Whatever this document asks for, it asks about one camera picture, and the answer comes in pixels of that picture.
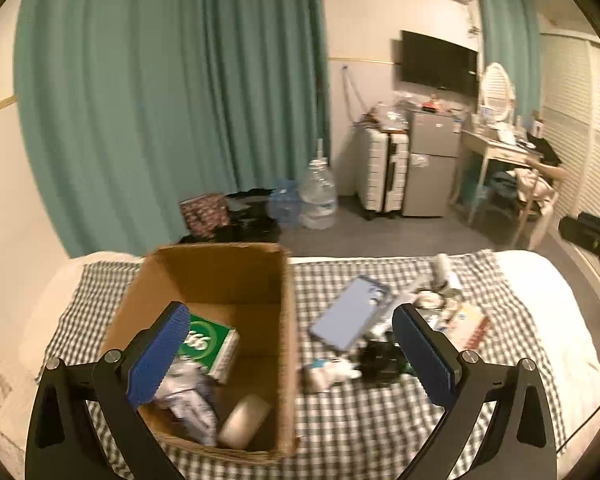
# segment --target green box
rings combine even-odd
[[[212,378],[225,384],[237,354],[238,333],[230,326],[190,316],[189,334],[180,345],[180,354],[200,362]]]

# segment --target blue smartphone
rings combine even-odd
[[[358,276],[320,316],[309,332],[341,352],[367,332],[384,312],[390,299],[388,285]]]

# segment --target vanity table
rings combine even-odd
[[[484,185],[484,179],[487,174],[487,167],[490,160],[500,160],[501,162],[509,162],[510,164],[515,164],[522,168],[529,168],[527,159],[540,162],[542,155],[533,150],[512,146],[468,130],[462,130],[461,135],[460,153],[458,154],[458,165],[456,166],[456,187],[451,198],[452,205],[458,201],[458,197],[460,196],[464,169],[470,160],[471,153],[478,153],[482,156],[480,177],[478,178],[474,199],[469,209],[468,225],[470,226],[474,222],[475,212],[478,209],[478,204],[480,202],[478,192]]]

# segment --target television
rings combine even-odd
[[[402,31],[402,80],[478,95],[477,52],[448,41]]]

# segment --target black and white gingham blanket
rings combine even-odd
[[[565,440],[560,399],[552,368],[524,304],[514,295],[491,251],[453,256],[454,270],[466,301],[479,304],[491,318],[491,328],[478,348],[487,362],[514,365],[523,357],[538,364],[551,409],[556,445]],[[334,354],[309,338],[308,328],[350,280],[366,274],[405,288],[417,274],[430,274],[430,258],[335,260],[294,266],[301,365]],[[138,264],[97,262],[85,266],[70,306],[62,315],[46,349],[45,361],[58,356],[67,364],[92,362],[106,329]],[[132,478],[116,448],[99,405],[90,413],[104,450],[116,473]],[[274,466],[242,465],[213,460],[164,446],[189,479],[391,479],[408,464],[435,427],[441,408],[427,399],[417,379],[368,387],[347,381],[324,394],[300,394],[296,399],[296,433],[301,445],[295,456]],[[485,404],[474,432],[451,473],[466,472],[487,429],[493,403]]]

